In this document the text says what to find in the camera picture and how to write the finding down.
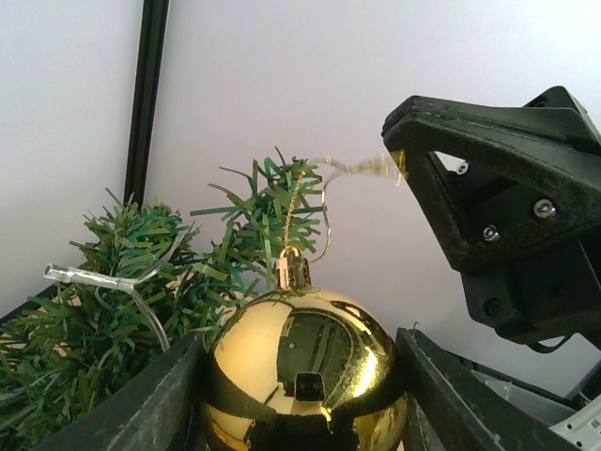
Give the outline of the small green christmas tree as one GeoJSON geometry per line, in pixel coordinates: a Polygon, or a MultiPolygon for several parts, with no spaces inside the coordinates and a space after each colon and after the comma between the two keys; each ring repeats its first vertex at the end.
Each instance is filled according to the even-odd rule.
{"type": "MultiPolygon", "coordinates": [[[[215,210],[223,236],[193,249],[199,227],[162,203],[116,203],[85,219],[84,268],[129,283],[128,290],[59,282],[53,295],[1,325],[1,446],[31,450],[83,418],[187,334],[214,337],[227,313],[273,286],[262,225],[278,232],[285,177],[304,160],[266,158],[246,175],[245,196],[227,193],[215,210]]],[[[291,237],[313,250],[321,177],[304,180],[291,237]]]]}

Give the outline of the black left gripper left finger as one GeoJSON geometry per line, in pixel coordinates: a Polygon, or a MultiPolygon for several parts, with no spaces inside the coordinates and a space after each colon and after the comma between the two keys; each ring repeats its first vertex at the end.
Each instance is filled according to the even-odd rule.
{"type": "Polygon", "coordinates": [[[84,418],[38,450],[203,448],[197,378],[203,336],[189,334],[84,418]]]}

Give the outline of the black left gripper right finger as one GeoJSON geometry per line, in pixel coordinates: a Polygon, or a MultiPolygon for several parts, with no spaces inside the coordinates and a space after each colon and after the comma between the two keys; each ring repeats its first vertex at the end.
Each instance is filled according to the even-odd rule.
{"type": "Polygon", "coordinates": [[[445,449],[577,449],[495,394],[422,331],[399,328],[395,343],[405,387],[445,449]]]}

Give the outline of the gold bauble ornament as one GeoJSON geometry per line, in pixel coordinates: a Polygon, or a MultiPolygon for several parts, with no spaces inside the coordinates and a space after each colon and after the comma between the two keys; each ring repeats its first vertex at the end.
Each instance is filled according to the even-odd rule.
{"type": "Polygon", "coordinates": [[[319,164],[335,177],[401,181],[402,163],[329,157],[292,167],[278,232],[262,225],[271,291],[224,323],[202,367],[204,437],[211,450],[396,450],[408,416],[393,339],[362,304],[311,281],[293,241],[293,209],[319,164]]]}

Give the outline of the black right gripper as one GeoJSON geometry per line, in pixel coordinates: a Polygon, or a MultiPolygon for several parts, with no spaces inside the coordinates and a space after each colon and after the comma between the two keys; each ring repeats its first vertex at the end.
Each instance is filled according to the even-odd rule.
{"type": "Polygon", "coordinates": [[[527,346],[599,345],[600,134],[565,87],[522,107],[412,96],[382,138],[451,267],[478,271],[472,319],[527,346]]]}

